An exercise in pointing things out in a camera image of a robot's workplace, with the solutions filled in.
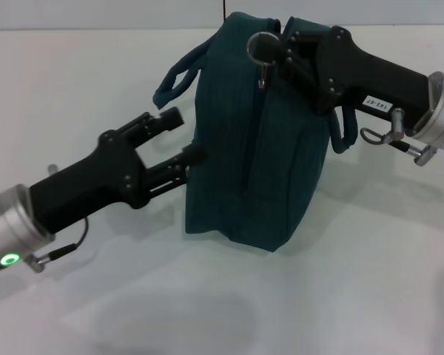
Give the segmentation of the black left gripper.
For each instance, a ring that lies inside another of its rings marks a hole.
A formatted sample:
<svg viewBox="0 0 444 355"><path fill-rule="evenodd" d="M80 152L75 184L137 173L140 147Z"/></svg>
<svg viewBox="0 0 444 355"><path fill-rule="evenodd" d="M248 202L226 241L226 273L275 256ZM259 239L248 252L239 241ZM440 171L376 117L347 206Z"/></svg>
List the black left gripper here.
<svg viewBox="0 0 444 355"><path fill-rule="evenodd" d="M105 132L90 155L30 187L34 217L55 234L110 204L140 209L149 197L184 185L186 170L206 158L199 143L147 171L135 150L183 124L179 109L172 107L158 117L145 112L116 131Z"/></svg>

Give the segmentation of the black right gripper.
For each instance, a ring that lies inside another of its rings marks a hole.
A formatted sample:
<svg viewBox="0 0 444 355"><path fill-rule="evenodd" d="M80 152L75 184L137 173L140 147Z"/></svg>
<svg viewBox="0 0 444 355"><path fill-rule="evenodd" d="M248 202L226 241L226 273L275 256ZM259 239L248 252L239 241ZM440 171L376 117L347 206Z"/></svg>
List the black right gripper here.
<svg viewBox="0 0 444 355"><path fill-rule="evenodd" d="M295 31L287 38L256 33L252 58L282 63L280 78L316 113L353 107L389 121L401 108L412 128L429 111L428 78L368 54L342 27L329 31ZM311 64L315 64L317 74Z"/></svg>

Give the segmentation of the dark teal insulated lunch bag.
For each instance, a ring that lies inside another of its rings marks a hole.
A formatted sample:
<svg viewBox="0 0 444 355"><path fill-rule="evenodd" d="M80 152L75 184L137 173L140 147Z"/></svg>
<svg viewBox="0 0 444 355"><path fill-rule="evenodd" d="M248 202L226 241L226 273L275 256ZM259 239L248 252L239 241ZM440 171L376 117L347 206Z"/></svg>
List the dark teal insulated lunch bag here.
<svg viewBox="0 0 444 355"><path fill-rule="evenodd" d="M255 33L288 38L304 30L324 32L326 26L233 13L155 91L153 103L162 108L197 86L193 141L206 159L188 172L187 234L217 231L232 242L276 251L303 219L328 148L340 154L357 140L352 108L317 115L277 67L262 72L249 57Z"/></svg>

